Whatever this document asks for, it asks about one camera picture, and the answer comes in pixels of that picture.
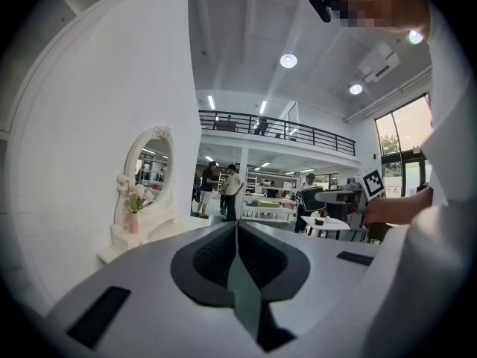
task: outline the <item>white mirror frame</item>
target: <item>white mirror frame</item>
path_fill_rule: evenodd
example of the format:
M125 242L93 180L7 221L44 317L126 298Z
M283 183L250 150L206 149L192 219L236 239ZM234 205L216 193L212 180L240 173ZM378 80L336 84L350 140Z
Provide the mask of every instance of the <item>white mirror frame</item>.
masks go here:
M148 233L155 227L174 218L174 155L171 129L169 127L151 128L139 136L134 142L133 147L127 155L126 165L124 166L124 174L118 176L119 199L114 212L114 224L111 226L112 232L122 232L127 230L127 208L125 206L127 199L127 191L134 187L136 170L136 162L139 159L142 149L151 139L165 140L169 148L168 168L165 177L165 184L154 203L150 204L138 213L139 232Z

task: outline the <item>ceiling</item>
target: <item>ceiling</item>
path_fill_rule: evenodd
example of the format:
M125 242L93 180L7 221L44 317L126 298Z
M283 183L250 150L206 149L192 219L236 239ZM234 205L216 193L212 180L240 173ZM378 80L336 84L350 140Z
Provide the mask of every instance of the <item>ceiling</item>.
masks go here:
M201 109L209 108L207 96L213 95L217 110L258 113L257 105L268 100L270 116L269 110L279 111L276 99L348 116L431 64L425 42L412 45L407 34L349 28L336 20L326 24L308 0L189 0L189 32ZM358 65L380 41L398 54L400 65L351 95L349 87L364 77ZM293 69L279 64L284 53L297 56ZM221 91L235 98L222 100Z
M241 148L201 143L198 155L199 164L209 162L205 156L211 157L215 162L219 163L220 167L226 167L229 164L240 163ZM336 171L338 171L342 168L342 166L333 163L306 157L296 157L255 149L248 151L248 165L250 167L260 167L266 162L270 162L270 165L268 165L267 168L260 169L261 172L299 172L306 169L318 170L330 167L336 167Z

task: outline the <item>white table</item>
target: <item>white table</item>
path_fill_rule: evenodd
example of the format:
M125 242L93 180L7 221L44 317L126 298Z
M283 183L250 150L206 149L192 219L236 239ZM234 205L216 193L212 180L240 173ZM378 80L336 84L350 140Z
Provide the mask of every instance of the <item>white table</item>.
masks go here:
M318 230L318 237L321 236L321 232L325 231L326 235L325 238L328 239L328 231L335 230L336 231L336 239L340 239L340 230L350 230L350 226L344 222L341 223L326 223L326 218L319 218L317 216L301 216L301 218L308 224L311 228L308 232L308 235L312 235L312 231ZM323 220L323 225L316 225L315 219Z

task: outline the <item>fluorescent light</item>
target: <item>fluorescent light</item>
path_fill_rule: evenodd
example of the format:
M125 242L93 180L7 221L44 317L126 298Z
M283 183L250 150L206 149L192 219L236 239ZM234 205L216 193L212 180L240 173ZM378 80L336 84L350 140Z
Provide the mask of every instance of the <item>fluorescent light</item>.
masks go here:
M280 63L284 68L290 69L297 65L297 58L293 54L284 54L280 58Z
M215 110L214 98L213 98L211 95L209 95L207 98L209 99L210 108L211 108L212 110Z
M363 91L363 87L360 84L352 85L350 87L350 93L351 94L356 95L356 94L359 94L362 91Z
M263 114L263 112L265 111L265 106L267 106L267 102L263 101L262 102L262 107L260 107L260 114Z
M418 44L423 40L423 36L418 34L416 31L409 32L409 41L411 44Z

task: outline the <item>tree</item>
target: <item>tree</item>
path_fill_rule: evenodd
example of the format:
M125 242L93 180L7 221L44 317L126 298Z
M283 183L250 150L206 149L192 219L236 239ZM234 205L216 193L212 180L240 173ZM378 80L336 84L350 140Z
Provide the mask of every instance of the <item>tree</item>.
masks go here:
M380 137L383 155L399 152L399 142L395 135L384 135Z

